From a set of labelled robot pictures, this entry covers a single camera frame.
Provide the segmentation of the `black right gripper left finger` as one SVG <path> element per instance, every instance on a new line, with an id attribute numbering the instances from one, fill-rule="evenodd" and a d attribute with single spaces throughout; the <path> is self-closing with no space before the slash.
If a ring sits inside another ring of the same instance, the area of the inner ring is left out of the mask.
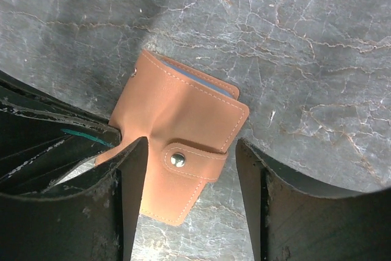
<path id="1" fill-rule="evenodd" d="M 147 159 L 141 137 L 45 193 L 1 194 L 1 259 L 129 260 Z"/>

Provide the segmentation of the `tan leather card holder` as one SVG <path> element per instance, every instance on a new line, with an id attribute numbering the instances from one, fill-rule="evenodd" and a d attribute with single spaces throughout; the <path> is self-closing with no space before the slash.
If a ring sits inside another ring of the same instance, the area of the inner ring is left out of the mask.
<path id="1" fill-rule="evenodd" d="M 121 143 L 148 140 L 141 213 L 180 225 L 207 183 L 218 180 L 228 149 L 249 116 L 236 86 L 166 56 L 143 50 L 109 120 Z"/>

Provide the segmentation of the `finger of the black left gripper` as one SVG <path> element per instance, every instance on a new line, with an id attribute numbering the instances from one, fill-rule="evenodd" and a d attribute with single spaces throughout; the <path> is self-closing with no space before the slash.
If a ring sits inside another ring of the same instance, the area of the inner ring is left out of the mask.
<path id="1" fill-rule="evenodd" d="M 44 191 L 116 146 L 120 131 L 1 72 L 1 192 Z"/>

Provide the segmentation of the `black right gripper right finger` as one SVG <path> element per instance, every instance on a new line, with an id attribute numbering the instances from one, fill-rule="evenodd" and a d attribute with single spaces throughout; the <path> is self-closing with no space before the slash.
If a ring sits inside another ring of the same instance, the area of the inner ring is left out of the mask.
<path id="1" fill-rule="evenodd" d="M 390 189 L 309 177 L 238 140 L 236 167 L 255 260 L 389 260 Z"/>

